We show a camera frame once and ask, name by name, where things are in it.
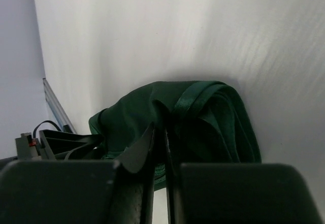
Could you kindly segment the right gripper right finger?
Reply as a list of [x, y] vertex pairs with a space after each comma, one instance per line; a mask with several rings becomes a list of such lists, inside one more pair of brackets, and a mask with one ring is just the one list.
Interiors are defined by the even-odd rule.
[[188, 162], [173, 133], [165, 144], [169, 223], [322, 223], [294, 167]]

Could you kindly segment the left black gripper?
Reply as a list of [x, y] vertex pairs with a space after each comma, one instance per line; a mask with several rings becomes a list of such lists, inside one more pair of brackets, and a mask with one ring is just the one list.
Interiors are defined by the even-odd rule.
[[104, 155], [101, 135], [77, 135], [52, 130], [42, 130], [39, 138], [31, 133], [15, 139], [17, 156], [1, 159], [1, 167], [12, 161], [81, 160], [100, 159]]

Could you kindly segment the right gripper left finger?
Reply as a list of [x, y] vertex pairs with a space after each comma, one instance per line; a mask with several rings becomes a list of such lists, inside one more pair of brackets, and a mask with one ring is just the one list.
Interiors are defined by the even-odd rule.
[[1, 167], [1, 223], [151, 223], [154, 125], [110, 160], [12, 161]]

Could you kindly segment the dark green cloth napkin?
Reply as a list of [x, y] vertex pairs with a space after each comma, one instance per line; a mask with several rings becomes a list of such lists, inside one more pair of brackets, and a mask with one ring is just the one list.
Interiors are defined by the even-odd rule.
[[206, 163], [260, 163], [259, 146], [237, 91], [220, 81], [158, 81], [139, 87], [90, 117], [103, 136], [104, 159], [131, 147], [153, 123], [191, 159]]

